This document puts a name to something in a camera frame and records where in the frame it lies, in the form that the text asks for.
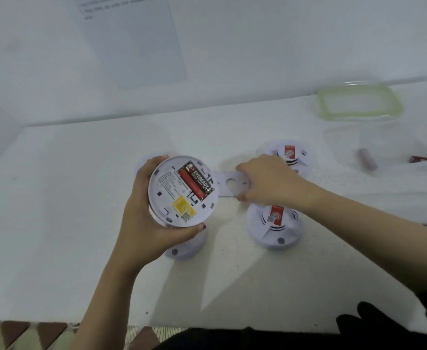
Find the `person's black clothing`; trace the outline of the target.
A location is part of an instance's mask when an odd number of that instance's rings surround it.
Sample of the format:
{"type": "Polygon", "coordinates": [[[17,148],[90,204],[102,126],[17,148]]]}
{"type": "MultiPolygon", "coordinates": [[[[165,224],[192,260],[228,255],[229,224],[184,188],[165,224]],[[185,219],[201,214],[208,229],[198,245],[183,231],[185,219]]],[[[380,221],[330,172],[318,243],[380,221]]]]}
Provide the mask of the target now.
{"type": "Polygon", "coordinates": [[[361,301],[357,313],[335,319],[338,334],[188,328],[153,350],[427,350],[427,334],[407,330],[373,304],[361,301]]]}

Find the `person's right hand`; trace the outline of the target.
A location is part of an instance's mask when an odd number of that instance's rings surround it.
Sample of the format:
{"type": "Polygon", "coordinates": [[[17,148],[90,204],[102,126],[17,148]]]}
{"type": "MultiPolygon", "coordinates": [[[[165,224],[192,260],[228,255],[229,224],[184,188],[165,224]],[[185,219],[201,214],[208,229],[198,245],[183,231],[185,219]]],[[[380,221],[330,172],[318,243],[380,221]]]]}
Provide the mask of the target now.
{"type": "Polygon", "coordinates": [[[260,205],[278,205],[306,212],[325,196],[325,190],[290,169],[279,157],[262,154],[240,163],[236,170],[251,180],[249,190],[259,194],[260,205]]]}

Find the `clear plastic container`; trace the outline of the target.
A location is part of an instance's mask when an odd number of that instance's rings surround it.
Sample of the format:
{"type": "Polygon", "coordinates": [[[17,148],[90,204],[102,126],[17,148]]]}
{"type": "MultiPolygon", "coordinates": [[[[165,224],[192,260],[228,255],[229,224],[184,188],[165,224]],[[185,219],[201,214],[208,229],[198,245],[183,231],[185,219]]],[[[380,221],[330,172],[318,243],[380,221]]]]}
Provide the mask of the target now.
{"type": "Polygon", "coordinates": [[[324,139],[335,160],[372,176],[427,173],[427,161],[409,163],[410,156],[427,157],[427,145],[405,124],[397,122],[355,123],[324,131],[324,139]],[[374,172],[365,171],[357,151],[367,148],[378,163],[374,172]]]}

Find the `green-rimmed clear container lid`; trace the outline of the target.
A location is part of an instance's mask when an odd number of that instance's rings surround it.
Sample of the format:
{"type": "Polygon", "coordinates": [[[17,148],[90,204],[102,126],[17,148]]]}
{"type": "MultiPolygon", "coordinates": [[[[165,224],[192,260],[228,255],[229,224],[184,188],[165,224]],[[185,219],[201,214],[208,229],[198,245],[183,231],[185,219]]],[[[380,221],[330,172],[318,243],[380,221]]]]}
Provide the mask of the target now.
{"type": "Polygon", "coordinates": [[[399,117],[405,107],[391,87],[345,82],[316,91],[319,116],[326,121],[370,121],[399,117]]]}

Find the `black and red battery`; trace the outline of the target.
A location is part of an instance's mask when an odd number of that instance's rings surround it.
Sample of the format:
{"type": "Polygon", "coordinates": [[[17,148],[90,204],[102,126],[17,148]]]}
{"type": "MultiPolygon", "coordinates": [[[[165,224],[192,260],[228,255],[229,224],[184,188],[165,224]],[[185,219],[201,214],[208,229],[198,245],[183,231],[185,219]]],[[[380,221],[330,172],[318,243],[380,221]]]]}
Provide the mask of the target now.
{"type": "Polygon", "coordinates": [[[193,186],[191,190],[199,199],[205,199],[214,191],[211,182],[204,177],[201,170],[192,161],[185,164],[181,170],[187,173],[187,177],[193,186]]]}

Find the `person's right forearm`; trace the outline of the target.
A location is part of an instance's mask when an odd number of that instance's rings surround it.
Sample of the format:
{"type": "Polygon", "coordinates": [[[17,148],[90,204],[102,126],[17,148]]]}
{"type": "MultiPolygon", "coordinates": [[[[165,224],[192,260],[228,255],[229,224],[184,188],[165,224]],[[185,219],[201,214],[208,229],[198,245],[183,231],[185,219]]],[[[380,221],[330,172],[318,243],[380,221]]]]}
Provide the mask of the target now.
{"type": "Polygon", "coordinates": [[[427,291],[427,226],[304,182],[301,211],[414,293],[427,291]]]}

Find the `white paper sheet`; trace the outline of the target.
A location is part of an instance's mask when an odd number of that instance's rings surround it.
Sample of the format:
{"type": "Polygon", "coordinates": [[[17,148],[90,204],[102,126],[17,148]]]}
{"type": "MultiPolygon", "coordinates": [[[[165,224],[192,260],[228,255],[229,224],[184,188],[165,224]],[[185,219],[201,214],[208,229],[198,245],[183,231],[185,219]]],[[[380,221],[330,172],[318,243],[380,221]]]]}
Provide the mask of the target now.
{"type": "Polygon", "coordinates": [[[60,0],[120,89],[187,79],[167,0],[60,0]]]}

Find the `person's left forearm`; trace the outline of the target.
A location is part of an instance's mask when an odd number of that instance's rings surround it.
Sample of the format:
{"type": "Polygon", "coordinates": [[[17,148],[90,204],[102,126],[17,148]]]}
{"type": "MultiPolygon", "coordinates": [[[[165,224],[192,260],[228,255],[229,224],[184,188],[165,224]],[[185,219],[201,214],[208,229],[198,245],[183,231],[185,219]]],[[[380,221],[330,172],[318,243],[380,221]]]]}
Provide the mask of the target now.
{"type": "Polygon", "coordinates": [[[123,350],[136,277],[160,256],[113,251],[68,350],[123,350]]]}

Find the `pink battery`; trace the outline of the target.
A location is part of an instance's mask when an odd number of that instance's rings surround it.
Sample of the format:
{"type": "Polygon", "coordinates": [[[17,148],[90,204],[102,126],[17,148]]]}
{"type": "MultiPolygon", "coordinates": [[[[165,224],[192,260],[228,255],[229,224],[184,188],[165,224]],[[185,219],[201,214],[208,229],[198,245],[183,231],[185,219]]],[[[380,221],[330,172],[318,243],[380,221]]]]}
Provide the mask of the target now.
{"type": "Polygon", "coordinates": [[[365,171],[374,172],[379,168],[378,163],[367,148],[358,149],[357,155],[365,171]]]}

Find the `white smoke detector red label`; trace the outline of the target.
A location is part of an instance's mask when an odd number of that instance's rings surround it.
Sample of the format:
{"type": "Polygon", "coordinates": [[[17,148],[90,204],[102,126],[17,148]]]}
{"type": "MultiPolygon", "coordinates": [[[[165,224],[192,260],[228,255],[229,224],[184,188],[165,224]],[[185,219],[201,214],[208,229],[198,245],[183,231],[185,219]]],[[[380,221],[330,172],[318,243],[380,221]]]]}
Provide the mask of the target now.
{"type": "Polygon", "coordinates": [[[296,210],[251,204],[247,210],[246,231],[258,245],[269,250],[284,250],[300,241],[304,224],[296,210]]]}
{"type": "Polygon", "coordinates": [[[274,140],[257,148],[257,155],[267,154],[280,157],[299,176],[306,177],[313,166],[313,155],[308,146],[293,139],[274,140]]]}

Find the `white smoke detector yellow sticker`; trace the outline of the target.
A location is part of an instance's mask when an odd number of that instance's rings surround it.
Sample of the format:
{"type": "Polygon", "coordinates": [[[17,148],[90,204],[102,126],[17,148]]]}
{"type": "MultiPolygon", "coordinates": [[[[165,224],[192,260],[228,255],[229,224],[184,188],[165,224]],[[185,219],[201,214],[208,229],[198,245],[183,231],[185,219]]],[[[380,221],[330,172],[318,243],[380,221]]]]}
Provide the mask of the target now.
{"type": "Polygon", "coordinates": [[[186,228],[205,222],[218,201],[218,187],[213,172],[207,164],[191,156],[175,156],[160,163],[152,173],[148,186],[149,206],[165,224],[186,228]],[[214,191],[203,201],[193,194],[178,171],[192,161],[211,182],[214,191]]]}

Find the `person's left hand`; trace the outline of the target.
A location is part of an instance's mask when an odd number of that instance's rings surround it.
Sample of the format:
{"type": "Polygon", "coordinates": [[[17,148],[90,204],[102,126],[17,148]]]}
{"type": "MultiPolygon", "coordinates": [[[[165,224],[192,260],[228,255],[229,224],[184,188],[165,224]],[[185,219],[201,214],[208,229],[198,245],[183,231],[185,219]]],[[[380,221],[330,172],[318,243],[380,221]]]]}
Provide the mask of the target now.
{"type": "Polygon", "coordinates": [[[122,224],[111,255],[115,268],[135,273],[158,259],[169,248],[162,248],[157,223],[149,212],[148,186],[152,173],[169,155],[156,156],[137,171],[133,188],[125,205],[122,224]]]}

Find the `white mounting plate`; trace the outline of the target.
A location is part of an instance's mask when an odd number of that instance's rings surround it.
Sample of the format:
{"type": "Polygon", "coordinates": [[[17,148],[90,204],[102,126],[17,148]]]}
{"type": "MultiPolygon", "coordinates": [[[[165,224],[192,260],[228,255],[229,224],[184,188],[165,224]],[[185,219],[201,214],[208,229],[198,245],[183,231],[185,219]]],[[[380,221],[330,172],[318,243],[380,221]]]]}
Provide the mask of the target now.
{"type": "Polygon", "coordinates": [[[213,173],[219,197],[237,197],[251,187],[249,177],[240,171],[217,171],[213,173]]]}

